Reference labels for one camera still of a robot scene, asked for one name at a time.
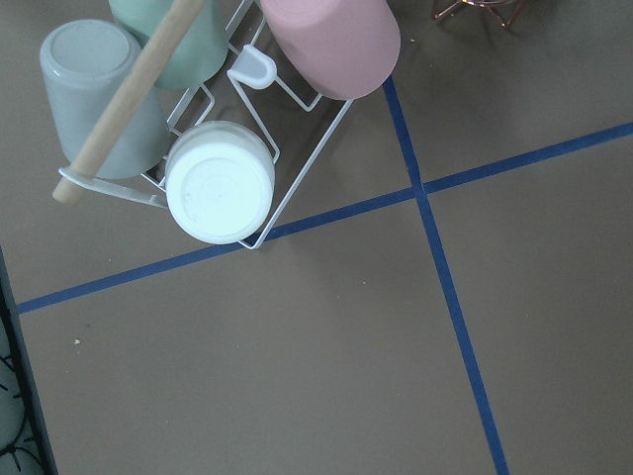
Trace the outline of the pink cup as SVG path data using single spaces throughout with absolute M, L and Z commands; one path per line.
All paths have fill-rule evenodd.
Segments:
M 384 0 L 262 1 L 277 44 L 321 95 L 364 97 L 392 74 L 401 33 Z

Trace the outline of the green cup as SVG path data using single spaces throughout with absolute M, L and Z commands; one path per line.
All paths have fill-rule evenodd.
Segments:
M 144 48 L 172 5 L 167 0 L 110 0 L 118 25 Z M 201 12 L 156 80 L 162 89 L 199 86 L 223 66 L 228 46 L 219 5 L 206 1 Z

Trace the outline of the white cup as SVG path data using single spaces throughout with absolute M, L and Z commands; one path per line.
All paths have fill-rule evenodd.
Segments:
M 211 121 L 173 144 L 165 167 L 168 209 L 193 238 L 233 243 L 252 235 L 272 205 L 273 157 L 250 129 Z

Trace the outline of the grey cup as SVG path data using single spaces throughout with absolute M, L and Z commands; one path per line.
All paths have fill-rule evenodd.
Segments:
M 45 38 L 40 64 L 65 157 L 75 159 L 140 54 L 136 39 L 102 20 L 63 24 Z M 170 135 L 155 90 L 129 122 L 96 176 L 124 179 L 154 167 Z

